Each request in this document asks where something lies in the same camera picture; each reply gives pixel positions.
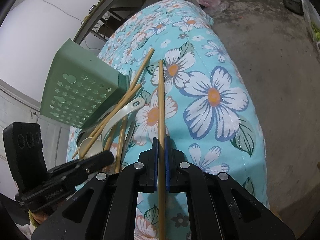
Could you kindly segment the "cream plastic ladle spoon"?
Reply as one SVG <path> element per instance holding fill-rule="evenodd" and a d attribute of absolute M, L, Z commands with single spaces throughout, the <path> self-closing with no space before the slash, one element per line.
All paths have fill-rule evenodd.
<path fill-rule="evenodd" d="M 141 97 L 138 97 L 129 102 L 123 108 L 121 108 L 114 116 L 112 116 L 110 121 L 108 121 L 107 124 L 103 127 L 104 129 L 100 132 L 99 136 L 97 137 L 97 139 L 95 139 L 94 143 L 92 144 L 93 149 L 89 148 L 87 153 L 85 153 L 85 149 L 87 145 L 92 141 L 93 137 L 87 137 L 85 140 L 82 141 L 82 143 L 79 146 L 79 158 L 87 159 L 100 153 L 104 149 L 104 141 L 106 140 L 110 130 L 124 117 L 135 111 L 138 111 L 144 105 L 145 100 Z"/>

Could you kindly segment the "metal spoon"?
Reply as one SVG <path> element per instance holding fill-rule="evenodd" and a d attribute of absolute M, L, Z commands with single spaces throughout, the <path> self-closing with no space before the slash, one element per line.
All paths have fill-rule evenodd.
<path fill-rule="evenodd" d="M 124 146 L 123 146 L 123 150 L 122 150 L 122 153 L 121 153 L 121 161 L 120 161 L 120 165 L 122 166 L 123 162 L 124 162 L 124 158 L 125 158 L 125 155 L 127 153 L 127 150 L 129 148 L 129 145 L 131 143 L 131 139 L 132 139 L 132 136 L 134 134 L 134 131 L 135 131 L 135 127 L 136 127 L 136 122 L 135 121 L 132 121 L 131 122 L 131 125 L 129 127 L 129 131 L 125 137 L 125 141 L 124 141 Z"/>

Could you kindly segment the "green perforated utensil basket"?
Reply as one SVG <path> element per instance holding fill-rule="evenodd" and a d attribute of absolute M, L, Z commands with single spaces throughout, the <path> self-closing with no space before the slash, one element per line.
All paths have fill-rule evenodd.
<path fill-rule="evenodd" d="M 67 40 L 56 52 L 40 114 L 80 129 L 96 124 L 129 87 L 129 78 L 88 50 Z"/>

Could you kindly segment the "white panel door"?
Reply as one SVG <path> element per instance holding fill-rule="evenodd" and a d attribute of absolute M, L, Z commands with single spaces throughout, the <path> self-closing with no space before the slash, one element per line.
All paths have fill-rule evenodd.
<path fill-rule="evenodd" d="M 68 125 L 40 114 L 40 103 L 1 81 L 1 131 L 13 122 L 40 125 L 43 155 L 48 169 L 63 164 L 67 159 Z"/>

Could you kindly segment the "floral blue quilt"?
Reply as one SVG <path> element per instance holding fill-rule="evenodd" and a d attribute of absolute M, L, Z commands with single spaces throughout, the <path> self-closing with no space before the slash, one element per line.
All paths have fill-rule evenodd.
<path fill-rule="evenodd" d="M 156 2 L 108 39 L 99 59 L 133 79 L 152 51 L 140 83 L 145 106 L 125 165 L 158 135 L 158 66 L 163 64 L 166 133 L 203 172 L 226 172 L 268 206 L 265 139 L 242 77 L 212 30 L 213 19 L 184 0 Z"/>

